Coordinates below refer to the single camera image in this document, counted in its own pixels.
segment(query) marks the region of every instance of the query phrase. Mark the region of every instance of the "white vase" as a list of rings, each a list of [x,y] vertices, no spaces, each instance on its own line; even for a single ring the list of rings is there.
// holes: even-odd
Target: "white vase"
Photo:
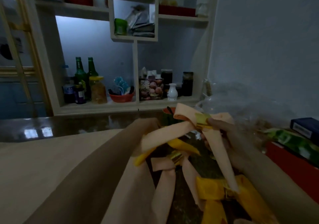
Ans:
[[[167,98],[169,101],[176,101],[178,96],[178,92],[176,90],[176,84],[170,83],[169,84],[169,90],[167,92]]]

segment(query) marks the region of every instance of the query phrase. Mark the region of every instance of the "reflective surface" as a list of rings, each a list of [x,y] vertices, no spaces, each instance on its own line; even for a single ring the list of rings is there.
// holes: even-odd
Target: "reflective surface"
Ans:
[[[0,142],[25,142],[125,128],[137,118],[162,118],[162,111],[0,120]]]

